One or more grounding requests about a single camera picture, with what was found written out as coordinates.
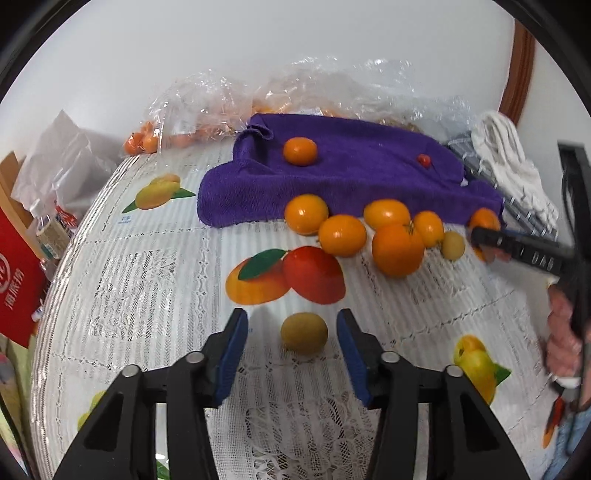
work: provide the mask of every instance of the brown wooden trim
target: brown wooden trim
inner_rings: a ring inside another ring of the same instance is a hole
[[[513,53],[509,65],[509,78],[503,92],[500,113],[506,115],[517,125],[530,89],[531,74],[534,69],[535,39],[523,25],[515,20]]]

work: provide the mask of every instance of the white wall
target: white wall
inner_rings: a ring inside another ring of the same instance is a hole
[[[544,190],[560,208],[560,238],[567,241],[570,237],[564,220],[557,143],[559,140],[584,143],[591,156],[591,116],[564,73],[539,44],[518,131],[526,154],[540,171]]]
[[[22,157],[64,109],[116,139],[175,78],[245,77],[305,56],[410,60],[425,95],[497,108],[513,20],[491,0],[93,0],[39,49],[0,104],[0,158]]]

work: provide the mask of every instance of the white tablecloth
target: white tablecloth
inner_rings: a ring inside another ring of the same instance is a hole
[[[205,172],[230,160],[231,149],[224,141],[130,158],[86,216],[48,296],[33,365],[33,440],[45,480],[93,395],[125,365],[171,365],[224,327],[235,307],[223,287],[234,266],[266,248],[315,244],[282,221],[209,228],[197,218],[195,197],[121,213],[165,172],[197,193]],[[554,397],[524,292],[471,249],[456,263],[429,251],[417,273],[388,280],[374,267],[370,245],[340,260],[343,300],[321,306],[290,291],[247,308],[251,331],[232,394],[206,414],[220,478],[364,477],[378,416],[362,407],[349,383],[335,329],[344,307],[385,348],[422,367],[442,369],[463,333],[479,336],[493,359],[513,371],[492,409],[531,477],[540,478],[552,454],[541,449],[541,438]],[[321,355],[302,359],[283,350],[279,329],[289,314],[306,311],[325,319],[330,336]],[[426,470],[425,415],[422,408],[416,478]],[[164,422],[160,408],[157,454],[166,463]]]

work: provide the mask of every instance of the clear plastic bag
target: clear plastic bag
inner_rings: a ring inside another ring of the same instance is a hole
[[[184,148],[242,130],[252,113],[252,94],[243,82],[208,70],[176,82],[152,103],[125,154]]]
[[[404,61],[368,60],[342,66],[334,58],[307,58],[289,65],[259,87],[253,113],[304,113],[358,118],[423,132],[445,141],[472,123],[461,98],[415,94]]]

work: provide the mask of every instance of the plastic bag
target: plastic bag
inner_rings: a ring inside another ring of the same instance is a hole
[[[39,200],[76,228],[117,164],[95,155],[90,140],[61,111],[22,164],[11,196],[29,211]]]
[[[247,85],[208,70],[175,83],[156,98],[124,150],[137,155],[218,140],[242,130],[251,113]]]
[[[253,113],[304,113],[358,118],[423,132],[439,141],[467,130],[469,107],[461,98],[421,98],[404,61],[368,60],[344,67],[334,58],[289,65],[253,99]]]

